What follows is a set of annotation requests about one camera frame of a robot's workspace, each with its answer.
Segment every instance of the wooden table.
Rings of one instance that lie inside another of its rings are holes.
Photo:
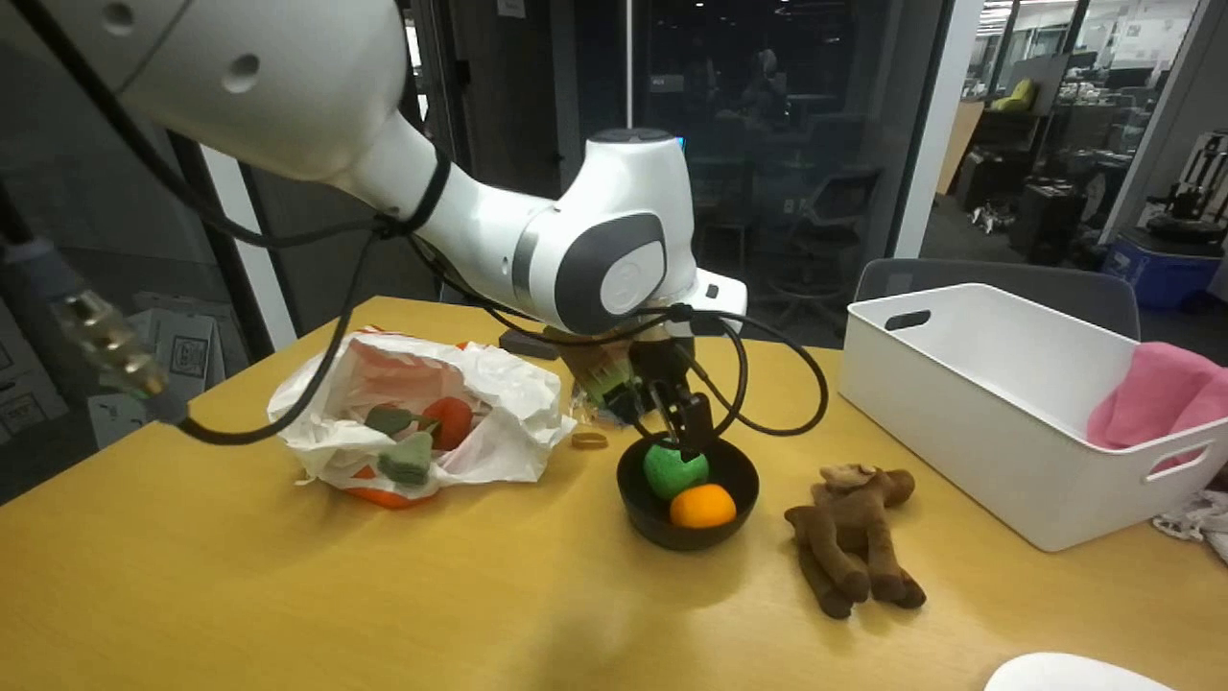
[[[362,327],[494,342],[464,306],[371,298]],[[321,334],[196,403],[255,426]],[[728,379],[722,342],[700,345]],[[750,414],[796,422],[815,388],[751,345]],[[841,353],[820,353],[834,382]],[[834,399],[806,438],[728,432],[764,490],[715,553],[628,533],[610,449],[558,449],[535,486],[449,486],[381,510],[297,486],[276,445],[211,449],[146,426],[0,505],[3,687],[984,687],[1031,650],[1127,663],[1173,687],[1228,681],[1228,572],[1146,525],[1047,558]],[[830,622],[780,519],[820,466],[908,468],[897,553],[916,614],[864,603]]]

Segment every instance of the plastic bag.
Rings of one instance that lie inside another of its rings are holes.
[[[269,418],[302,394],[316,363],[271,393]],[[539,484],[577,430],[559,399],[558,372],[490,345],[354,334],[282,438],[307,478],[398,505],[445,484]]]

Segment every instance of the black bowl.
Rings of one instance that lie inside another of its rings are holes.
[[[708,449],[709,484],[722,484],[734,494],[738,519],[718,531],[679,531],[668,519],[668,504],[651,494],[650,473],[644,473],[644,454],[650,445],[661,445],[661,441],[663,438],[642,438],[617,461],[617,490],[621,490],[628,525],[651,546],[663,546],[670,553],[700,553],[700,549],[722,546],[728,533],[740,531],[740,521],[751,513],[760,499],[756,466],[738,445],[715,441]]]

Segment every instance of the orange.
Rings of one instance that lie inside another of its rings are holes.
[[[679,531],[718,531],[738,519],[738,504],[722,484],[695,484],[668,504]]]

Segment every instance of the office chair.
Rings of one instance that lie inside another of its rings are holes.
[[[852,298],[879,298],[897,293],[925,293],[943,284],[995,284],[1031,304],[1098,321],[1123,336],[1139,336],[1137,288],[1108,272],[1008,265],[1008,260],[929,260],[929,258],[879,258],[866,260]]]
[[[844,334],[844,306],[852,269],[864,248],[864,224],[871,215],[879,170],[848,170],[830,176],[800,205],[800,217],[774,247],[773,276],[764,280],[764,306],[773,321],[787,321],[800,306],[815,306],[830,330]]]

